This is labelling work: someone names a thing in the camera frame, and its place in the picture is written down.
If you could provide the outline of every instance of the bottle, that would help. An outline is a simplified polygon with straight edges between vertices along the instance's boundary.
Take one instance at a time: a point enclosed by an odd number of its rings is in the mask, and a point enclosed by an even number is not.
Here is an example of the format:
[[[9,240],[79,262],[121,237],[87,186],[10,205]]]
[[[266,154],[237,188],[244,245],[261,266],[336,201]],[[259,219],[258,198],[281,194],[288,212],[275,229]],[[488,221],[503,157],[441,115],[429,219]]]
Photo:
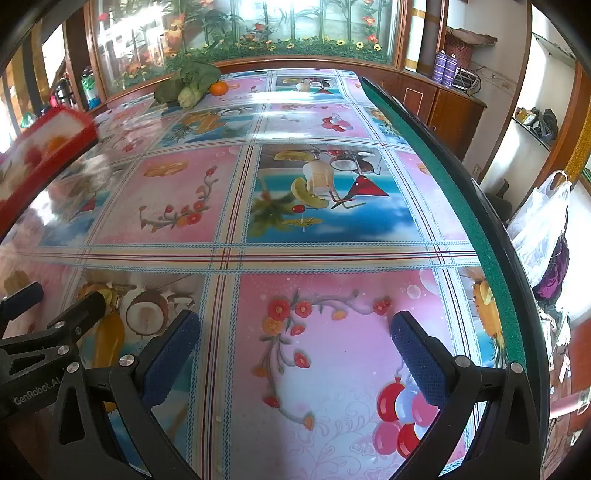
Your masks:
[[[435,65],[433,67],[433,75],[431,80],[436,83],[441,83],[443,80],[443,71],[445,70],[445,64],[447,63],[447,55],[445,55],[445,51],[442,50],[437,54],[435,57]]]
[[[92,67],[86,67],[82,72],[82,90],[88,103],[88,108],[100,105],[99,91],[96,88],[95,74]]]
[[[457,60],[456,56],[452,54],[447,58],[445,69],[443,70],[443,80],[441,83],[446,87],[451,87],[453,79],[456,77]]]

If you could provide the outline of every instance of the plastic bag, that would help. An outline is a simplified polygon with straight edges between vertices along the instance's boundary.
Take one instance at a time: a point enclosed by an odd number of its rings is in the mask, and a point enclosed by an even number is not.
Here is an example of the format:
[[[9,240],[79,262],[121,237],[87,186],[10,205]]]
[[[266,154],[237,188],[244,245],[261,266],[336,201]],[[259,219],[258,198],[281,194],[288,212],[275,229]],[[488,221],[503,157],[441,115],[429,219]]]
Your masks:
[[[566,180],[552,190],[551,185],[556,174],[567,178],[564,171],[555,171],[550,175],[539,189],[531,192],[507,227],[507,233],[532,287],[540,283],[548,268],[566,221],[571,184]]]

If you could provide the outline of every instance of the cabinet glass panel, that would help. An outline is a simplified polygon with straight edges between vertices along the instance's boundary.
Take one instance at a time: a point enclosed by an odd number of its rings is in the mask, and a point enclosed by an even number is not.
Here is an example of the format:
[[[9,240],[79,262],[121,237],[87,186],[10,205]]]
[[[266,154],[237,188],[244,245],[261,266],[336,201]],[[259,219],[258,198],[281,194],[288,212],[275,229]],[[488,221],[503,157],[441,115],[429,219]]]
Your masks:
[[[92,0],[108,95],[180,68],[264,55],[390,63],[399,0]]]

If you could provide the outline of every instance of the table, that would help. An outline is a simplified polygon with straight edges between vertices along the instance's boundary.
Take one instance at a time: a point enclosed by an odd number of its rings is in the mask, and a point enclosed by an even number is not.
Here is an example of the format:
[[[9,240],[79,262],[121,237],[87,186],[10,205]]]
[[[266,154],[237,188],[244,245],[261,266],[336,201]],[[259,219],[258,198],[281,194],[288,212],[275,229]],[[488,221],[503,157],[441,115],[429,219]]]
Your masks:
[[[100,291],[109,313],[80,352],[101,367],[197,312],[200,343],[154,414],[202,478],[389,478],[432,421],[389,337],[400,310],[454,355],[525,365],[543,418],[535,302],[457,159],[352,72],[224,81],[191,111],[146,96],[96,118],[98,145],[2,242],[3,293],[38,281],[46,294],[7,335]]]

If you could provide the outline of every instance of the wall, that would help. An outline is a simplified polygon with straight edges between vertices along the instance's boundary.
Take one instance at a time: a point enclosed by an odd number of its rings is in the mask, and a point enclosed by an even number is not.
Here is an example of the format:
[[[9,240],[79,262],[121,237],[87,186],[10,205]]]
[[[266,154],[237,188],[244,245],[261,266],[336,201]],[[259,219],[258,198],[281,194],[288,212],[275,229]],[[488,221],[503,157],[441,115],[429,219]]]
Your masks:
[[[589,239],[591,238],[591,196],[577,183],[570,194],[569,226],[566,240],[569,243],[570,263],[557,307],[569,311],[571,328],[591,317],[589,295]]]
[[[475,96],[488,106],[463,160],[474,176],[475,167],[482,168],[488,161],[511,107],[523,61],[526,26],[525,2],[470,0],[466,5],[464,28],[498,39],[494,47],[476,47],[472,56],[482,79],[482,88]]]
[[[447,6],[447,26],[452,28],[464,28],[466,21],[467,5],[461,0],[449,0]]]
[[[535,7],[532,9],[532,31],[569,50],[560,34],[547,18]],[[540,111],[551,108],[558,126],[564,121],[573,87],[574,69],[548,54],[532,36],[530,57],[517,106]],[[494,192],[509,181],[505,196],[516,209],[528,194],[535,178],[548,157],[548,151],[515,122],[511,122],[480,187],[485,192]]]

